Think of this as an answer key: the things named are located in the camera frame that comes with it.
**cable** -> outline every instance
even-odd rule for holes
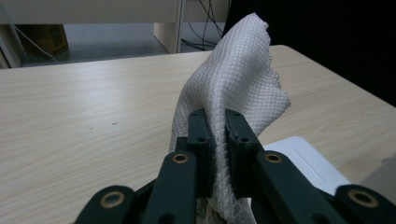
[[[195,48],[195,49],[200,49],[202,51],[206,51],[206,49],[202,48],[202,44],[197,44],[197,43],[191,43],[188,40],[185,39],[181,39],[181,42],[183,42],[186,46]],[[205,47],[210,47],[210,48],[214,48],[215,46],[213,45],[205,45]]]
[[[50,55],[49,53],[47,53],[45,50],[43,50],[42,48],[40,48],[33,40],[31,40],[26,34],[23,33],[23,31],[21,31],[15,24],[14,22],[11,20],[11,18],[8,16],[8,14],[3,10],[3,7],[0,5],[0,10],[3,12],[3,14],[6,16],[6,19],[8,20],[9,24],[21,35],[23,35],[23,37],[25,37],[30,43],[32,43],[36,48],[38,48],[41,52],[43,52],[45,55],[49,56],[53,61],[55,61],[56,63],[59,63],[55,57],[53,57],[52,55]]]
[[[219,26],[216,23],[216,20],[214,18],[212,18],[210,16],[210,12],[208,10],[206,10],[206,7],[205,7],[204,3],[202,2],[202,0],[199,0],[199,3],[201,4],[201,6],[204,9],[204,11],[205,11],[206,15],[208,16],[208,18],[215,24],[216,29],[218,30],[218,33],[222,33],[221,28],[219,28]],[[209,6],[211,6],[211,5],[212,5],[212,0],[209,0]]]
[[[194,29],[192,28],[192,26],[191,26],[191,23],[189,22],[189,26],[190,26],[190,28],[191,28],[191,30],[192,30],[192,32],[196,35],[196,36],[198,36],[198,38],[200,38],[200,39],[202,39],[202,37],[201,36],[199,36],[195,31],[194,31]],[[209,44],[212,44],[212,45],[217,45],[217,43],[215,43],[215,42],[212,42],[212,41],[208,41],[208,40],[205,40],[205,42],[206,43],[209,43]]]
[[[190,29],[192,30],[192,32],[193,32],[198,38],[200,38],[200,39],[202,40],[202,43],[201,43],[201,44],[195,44],[195,43],[191,43],[190,41],[187,41],[187,40],[185,40],[185,39],[182,39],[182,42],[183,42],[184,44],[186,44],[187,46],[189,46],[189,47],[193,47],[193,48],[200,49],[200,50],[206,50],[205,47],[215,48],[216,45],[217,45],[217,43],[205,39],[205,34],[206,34],[206,29],[207,29],[207,25],[208,25],[209,19],[212,20],[213,23],[215,24],[216,29],[217,29],[218,34],[219,34],[220,37],[222,37],[222,30],[221,30],[221,29],[219,28],[219,26],[217,25],[217,22],[216,22],[216,19],[215,19],[215,13],[214,13],[214,11],[213,11],[212,1],[209,0],[208,9],[206,9],[206,7],[205,7],[205,5],[203,4],[202,0],[200,0],[200,4],[201,4],[201,6],[203,7],[203,9],[204,9],[204,11],[205,11],[205,13],[206,13],[206,22],[205,22],[205,28],[204,28],[203,36],[200,36],[200,35],[198,35],[198,34],[195,32],[195,30],[192,28],[192,25],[191,25],[190,22],[189,22],[189,26],[190,26]]]

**dark background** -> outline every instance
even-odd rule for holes
[[[396,106],[392,1],[233,0],[223,34],[256,12],[271,45],[286,45]]]

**white towel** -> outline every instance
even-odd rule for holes
[[[247,199],[233,195],[225,153],[225,109],[242,113],[259,134],[290,106],[279,76],[271,69],[268,25],[247,15],[224,36],[183,87],[173,120],[170,151],[188,135],[188,115],[204,108],[216,138],[213,196],[197,202],[197,223],[256,223]]]

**light wood tabletop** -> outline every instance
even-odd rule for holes
[[[0,223],[73,223],[100,189],[156,178],[181,88],[209,54],[0,70]],[[352,183],[394,155],[394,106],[291,48],[271,54],[291,107],[263,145],[301,136]]]

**floor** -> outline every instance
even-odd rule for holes
[[[194,22],[182,25],[181,38],[197,44],[182,42],[180,52],[211,50],[220,40],[225,23]],[[22,67],[56,63],[82,63],[119,58],[161,55],[168,52],[153,35],[152,23],[123,24],[64,24],[68,50],[54,59],[24,53]]]

